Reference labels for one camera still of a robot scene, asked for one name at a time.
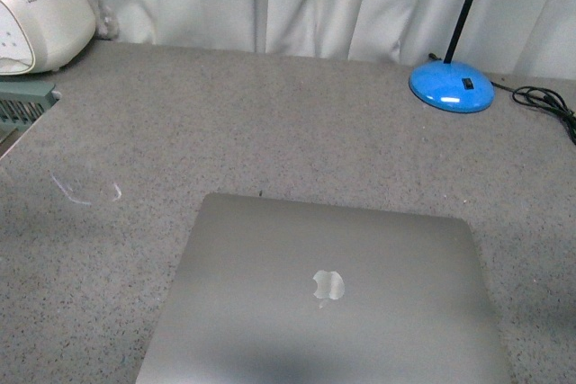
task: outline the black cable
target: black cable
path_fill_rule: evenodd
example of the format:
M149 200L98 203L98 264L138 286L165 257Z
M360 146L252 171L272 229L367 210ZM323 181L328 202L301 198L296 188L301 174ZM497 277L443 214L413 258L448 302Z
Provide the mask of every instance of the black cable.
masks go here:
M576 145L576 115L574 115L574 111L568 108L564 99L557 92L545 87L533 87L532 85L524 85L518 89L512 89L494 82L492 82L492 85L511 92L515 103L551 113L564 124L568 136L572 143Z

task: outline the lamp switch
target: lamp switch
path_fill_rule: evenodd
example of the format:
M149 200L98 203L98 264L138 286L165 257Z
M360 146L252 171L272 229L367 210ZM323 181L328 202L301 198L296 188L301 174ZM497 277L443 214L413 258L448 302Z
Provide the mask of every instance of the lamp switch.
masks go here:
M472 82L472 79L463 78L462 82L464 84L464 89L466 89L466 90L473 90L474 89L474 83Z

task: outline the silver laptop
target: silver laptop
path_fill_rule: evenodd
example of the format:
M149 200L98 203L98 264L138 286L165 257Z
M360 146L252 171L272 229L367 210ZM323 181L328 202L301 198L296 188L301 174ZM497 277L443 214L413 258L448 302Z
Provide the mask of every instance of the silver laptop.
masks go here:
M510 375L463 221L211 194L137 383Z

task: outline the white appliance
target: white appliance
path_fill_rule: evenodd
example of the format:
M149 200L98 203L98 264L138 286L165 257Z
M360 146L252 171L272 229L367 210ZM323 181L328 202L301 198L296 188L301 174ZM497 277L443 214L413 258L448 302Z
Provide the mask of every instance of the white appliance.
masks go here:
M0 0L0 76L58 69L94 33L87 0Z

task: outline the vent grille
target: vent grille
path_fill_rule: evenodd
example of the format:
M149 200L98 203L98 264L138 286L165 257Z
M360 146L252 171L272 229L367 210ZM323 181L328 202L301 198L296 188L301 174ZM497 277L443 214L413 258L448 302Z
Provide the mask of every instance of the vent grille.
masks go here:
M28 129L56 103L53 89L54 85L37 81L0 83L0 127Z

